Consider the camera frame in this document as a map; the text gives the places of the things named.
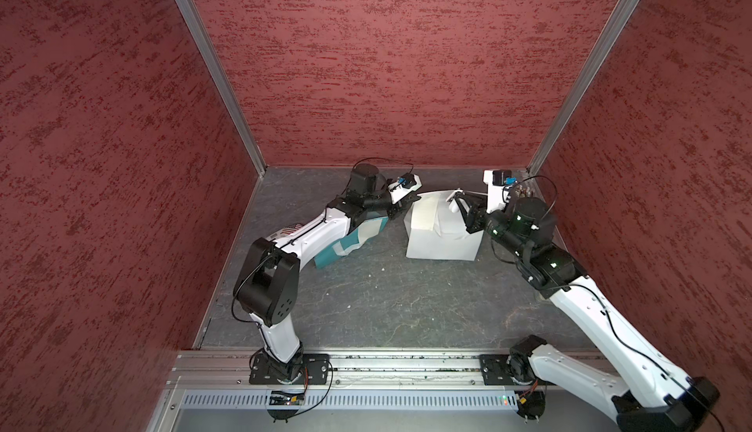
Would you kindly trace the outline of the white receipt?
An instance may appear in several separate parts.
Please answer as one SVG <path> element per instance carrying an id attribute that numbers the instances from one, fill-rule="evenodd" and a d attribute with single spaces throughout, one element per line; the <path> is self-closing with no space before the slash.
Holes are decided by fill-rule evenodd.
<path id="1" fill-rule="evenodd" d="M 411 208 L 409 228 L 418 231 L 433 231 L 441 201 L 440 193 L 430 192 L 419 195 Z"/>

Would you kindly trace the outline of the teal gift bag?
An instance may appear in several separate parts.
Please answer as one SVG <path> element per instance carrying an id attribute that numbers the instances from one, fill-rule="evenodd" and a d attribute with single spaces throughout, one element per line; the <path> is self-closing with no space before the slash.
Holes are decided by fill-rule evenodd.
<path id="1" fill-rule="evenodd" d="M 322 269 L 362 248 L 368 240 L 377 236 L 385 228 L 387 222 L 389 222 L 388 217 L 363 222 L 351 233 L 336 240 L 318 253 L 313 259 L 315 267 Z"/>

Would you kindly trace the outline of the white gift bag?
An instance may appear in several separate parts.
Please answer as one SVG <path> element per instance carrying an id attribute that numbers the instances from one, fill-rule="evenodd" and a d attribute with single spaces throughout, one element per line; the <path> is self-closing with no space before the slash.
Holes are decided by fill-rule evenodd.
<path id="1" fill-rule="evenodd" d="M 403 223 L 407 231 L 407 257 L 409 259 L 436 261 L 474 261 L 477 257 L 483 234 L 468 234 L 460 212 L 452 212 L 447 199 L 450 191 L 440 193 L 441 201 L 433 231 L 418 231 L 409 228 L 411 208 Z"/>

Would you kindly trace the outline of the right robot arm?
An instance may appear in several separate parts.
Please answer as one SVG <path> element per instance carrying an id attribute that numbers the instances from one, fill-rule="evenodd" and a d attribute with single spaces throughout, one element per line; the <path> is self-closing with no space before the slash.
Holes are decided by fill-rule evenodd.
<path id="1" fill-rule="evenodd" d="M 585 268 L 554 243 L 557 218 L 542 199 L 521 197 L 489 212 L 485 200 L 458 192 L 450 210 L 461 214 L 469 233 L 484 232 L 507 250 L 528 285 L 569 316 L 616 371 L 599 371 L 531 335 L 510 350 L 518 383 L 553 383 L 622 431 L 696 431 L 711 416 L 718 388 L 689 376 L 618 312 Z"/>

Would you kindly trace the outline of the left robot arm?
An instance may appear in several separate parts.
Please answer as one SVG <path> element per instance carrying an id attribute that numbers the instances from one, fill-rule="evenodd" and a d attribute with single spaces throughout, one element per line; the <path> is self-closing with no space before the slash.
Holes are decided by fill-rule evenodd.
<path id="1" fill-rule="evenodd" d="M 240 308 L 243 314 L 233 318 L 254 324 L 262 338 L 262 349 L 251 361 L 262 372 L 253 373 L 253 380 L 266 377 L 294 384 L 305 377 L 304 347 L 292 320 L 301 269 L 310 262 L 326 266 L 360 249 L 420 199 L 421 186 L 413 171 L 387 179 L 368 161 L 358 162 L 345 188 L 319 216 L 251 245 L 233 287 L 230 308 Z"/>

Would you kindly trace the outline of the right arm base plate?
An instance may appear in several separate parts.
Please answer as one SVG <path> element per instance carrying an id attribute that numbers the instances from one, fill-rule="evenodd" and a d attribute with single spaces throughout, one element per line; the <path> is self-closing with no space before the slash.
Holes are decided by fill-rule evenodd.
<path id="1" fill-rule="evenodd" d="M 504 386 L 517 390 L 551 385 L 534 373 L 529 357 L 521 354 L 481 355 L 480 371 L 485 386 Z"/>

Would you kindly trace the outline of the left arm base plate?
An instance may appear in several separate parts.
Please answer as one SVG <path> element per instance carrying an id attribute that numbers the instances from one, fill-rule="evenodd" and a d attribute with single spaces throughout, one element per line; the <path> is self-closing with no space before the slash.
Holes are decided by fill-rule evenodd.
<path id="1" fill-rule="evenodd" d="M 324 385 L 330 372 L 326 354 L 298 354 L 290 363 L 280 363 L 262 352 L 249 361 L 251 385 Z"/>

